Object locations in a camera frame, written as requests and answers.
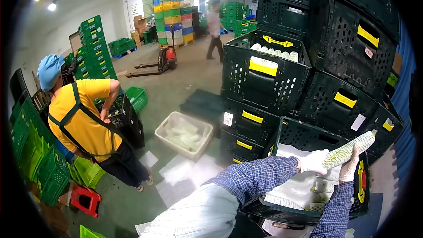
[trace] blue checkered shirt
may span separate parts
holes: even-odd
[[[297,166],[298,160],[293,156],[271,156],[231,165],[204,185],[214,183],[226,189],[236,196],[241,209],[260,195],[285,183],[298,172]],[[353,182],[335,185],[335,191],[325,205],[325,213],[310,238],[345,237],[353,193]]]

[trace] latex glove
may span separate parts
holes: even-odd
[[[358,143],[354,144],[351,160],[342,165],[341,171],[339,172],[339,181],[350,182],[354,181],[355,168],[358,164],[358,155],[360,148]]]
[[[312,151],[308,156],[297,157],[300,172],[312,171],[321,175],[326,175],[327,169],[322,166],[322,163],[328,153],[328,149],[316,150]]]

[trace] blue plastic pallet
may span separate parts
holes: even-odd
[[[137,48],[133,48],[133,49],[131,49],[130,51],[131,52],[133,52],[133,51],[135,51],[135,50],[137,50]],[[123,54],[112,54],[112,57],[113,58],[118,58],[118,59],[120,59],[120,58],[122,58],[122,57],[124,57],[125,55],[127,55],[128,54],[128,51],[126,51],[125,53],[123,53]]]

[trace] wooden pallet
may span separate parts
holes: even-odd
[[[194,40],[190,40],[190,41],[187,41],[186,43],[190,44],[190,43],[193,43],[193,42],[194,42]],[[181,43],[179,45],[175,45],[175,50],[178,50],[180,46],[184,46],[186,43]],[[159,43],[159,49],[167,48],[167,47],[173,47],[173,45],[171,45],[171,44],[160,44]]]

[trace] dark trousers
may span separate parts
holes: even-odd
[[[211,37],[211,42],[210,42],[210,46],[209,46],[209,51],[207,52],[207,58],[210,59],[214,50],[214,47],[217,47],[217,50],[219,51],[219,56],[220,56],[220,61],[223,62],[223,46],[222,46],[222,41],[220,40],[220,36]]]
[[[128,186],[138,187],[141,182],[148,180],[147,169],[135,158],[132,150],[124,142],[119,146],[117,153],[99,165]]]

